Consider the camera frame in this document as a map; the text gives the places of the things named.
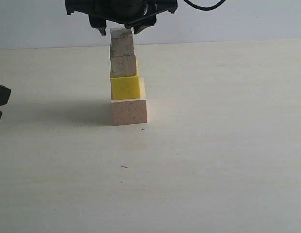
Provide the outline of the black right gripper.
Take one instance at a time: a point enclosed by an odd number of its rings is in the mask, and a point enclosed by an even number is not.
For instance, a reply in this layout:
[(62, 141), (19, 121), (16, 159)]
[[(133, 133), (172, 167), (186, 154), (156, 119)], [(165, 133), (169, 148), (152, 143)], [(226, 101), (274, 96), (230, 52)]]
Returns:
[(174, 13), (178, 7), (175, 0), (66, 0), (69, 15), (87, 14), (92, 28), (106, 36), (106, 21), (118, 24), (134, 24), (134, 34), (139, 34), (156, 24), (156, 15), (168, 11)]

